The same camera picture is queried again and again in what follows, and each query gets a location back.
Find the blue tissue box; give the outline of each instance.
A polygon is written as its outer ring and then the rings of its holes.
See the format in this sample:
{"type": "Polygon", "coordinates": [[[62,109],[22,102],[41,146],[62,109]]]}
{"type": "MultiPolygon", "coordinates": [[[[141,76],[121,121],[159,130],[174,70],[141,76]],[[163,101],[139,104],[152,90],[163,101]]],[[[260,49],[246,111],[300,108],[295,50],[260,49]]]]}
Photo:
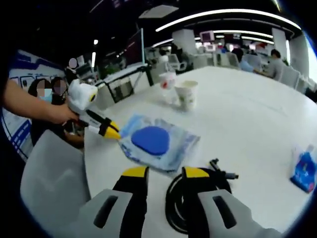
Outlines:
{"type": "Polygon", "coordinates": [[[309,152],[300,155],[290,180],[303,191],[310,193],[316,184],[317,167],[309,152]]]}

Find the plastic cup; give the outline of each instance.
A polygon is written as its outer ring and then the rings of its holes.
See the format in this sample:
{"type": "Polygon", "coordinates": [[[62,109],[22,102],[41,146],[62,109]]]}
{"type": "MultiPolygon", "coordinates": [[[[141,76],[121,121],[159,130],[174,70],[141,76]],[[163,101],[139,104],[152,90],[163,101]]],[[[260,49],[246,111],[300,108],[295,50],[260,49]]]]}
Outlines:
{"type": "Polygon", "coordinates": [[[159,77],[164,102],[166,104],[173,104],[175,101],[177,101],[177,95],[174,90],[176,73],[166,72],[160,74],[159,77]]]}
{"type": "Polygon", "coordinates": [[[196,107],[197,86],[198,82],[196,81],[183,81],[175,85],[180,107],[183,110],[190,111],[196,107]]]}
{"type": "Polygon", "coordinates": [[[166,72],[159,75],[160,86],[162,89],[171,89],[175,85],[176,73],[166,72]]]}

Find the table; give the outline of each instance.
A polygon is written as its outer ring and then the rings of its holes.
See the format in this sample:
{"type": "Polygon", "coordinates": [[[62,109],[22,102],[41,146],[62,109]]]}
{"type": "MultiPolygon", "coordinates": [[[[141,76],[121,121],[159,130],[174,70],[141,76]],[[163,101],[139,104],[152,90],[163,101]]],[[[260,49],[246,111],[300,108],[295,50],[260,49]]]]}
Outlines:
{"type": "MultiPolygon", "coordinates": [[[[117,73],[114,73],[112,75],[109,75],[107,78],[103,79],[103,82],[105,82],[106,86],[108,87],[109,93],[111,94],[111,96],[115,102],[117,102],[117,100],[113,94],[113,91],[110,87],[110,84],[114,83],[115,81],[118,81],[120,79],[129,77],[130,75],[133,75],[137,72],[145,72],[147,77],[148,77],[149,85],[152,86],[154,84],[151,73],[150,73],[149,65],[147,63],[142,63],[142,62],[131,64],[131,65],[127,66],[125,69],[123,69],[117,73]]],[[[136,81],[138,81],[138,79],[139,78],[135,78],[132,86],[135,86],[135,84],[137,83],[136,81]]],[[[133,94],[133,93],[135,93],[134,88],[132,88],[132,91],[131,91],[131,94],[133,94]]]]}
{"type": "MultiPolygon", "coordinates": [[[[300,214],[309,195],[289,181],[291,150],[317,145],[317,105],[304,95],[260,75],[220,67],[204,67],[178,76],[199,83],[198,105],[182,113],[161,103],[155,85],[105,110],[123,126],[135,113],[163,118],[201,136],[198,149],[184,162],[219,166],[239,174],[230,182],[233,195],[251,208],[265,228],[284,232],[300,214]]],[[[125,169],[138,166],[128,160],[114,140],[85,132],[85,164],[91,196],[113,188],[125,169]]],[[[172,178],[150,170],[148,212],[143,237],[186,237],[165,218],[165,193],[172,178]]]]}

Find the face mask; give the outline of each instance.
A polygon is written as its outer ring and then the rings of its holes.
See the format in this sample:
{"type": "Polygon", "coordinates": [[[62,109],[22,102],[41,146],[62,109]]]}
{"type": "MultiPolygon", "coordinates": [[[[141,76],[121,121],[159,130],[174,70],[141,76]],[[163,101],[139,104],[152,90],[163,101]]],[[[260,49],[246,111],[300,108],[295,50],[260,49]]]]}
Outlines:
{"type": "Polygon", "coordinates": [[[47,97],[48,95],[52,94],[52,89],[51,88],[46,88],[44,89],[44,96],[47,97]]]}
{"type": "Polygon", "coordinates": [[[42,99],[42,100],[44,100],[44,101],[46,101],[46,102],[48,102],[48,103],[52,103],[52,95],[50,94],[50,95],[48,95],[48,96],[40,96],[40,99],[42,99]]]}

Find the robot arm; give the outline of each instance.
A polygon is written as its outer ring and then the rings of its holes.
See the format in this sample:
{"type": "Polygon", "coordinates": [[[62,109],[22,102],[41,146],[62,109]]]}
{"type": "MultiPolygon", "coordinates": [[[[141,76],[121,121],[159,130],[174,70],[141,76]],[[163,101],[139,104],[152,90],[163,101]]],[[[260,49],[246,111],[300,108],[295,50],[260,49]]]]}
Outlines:
{"type": "Polygon", "coordinates": [[[87,202],[60,238],[141,238],[147,212],[149,167],[126,170],[113,189],[87,202]]]}
{"type": "Polygon", "coordinates": [[[90,131],[106,138],[120,139],[116,123],[92,111],[97,96],[98,87],[74,79],[68,89],[68,106],[79,115],[79,120],[90,131]]]}
{"type": "Polygon", "coordinates": [[[281,238],[252,219],[250,208],[228,191],[210,190],[207,169],[183,168],[184,206],[189,238],[281,238]]]}

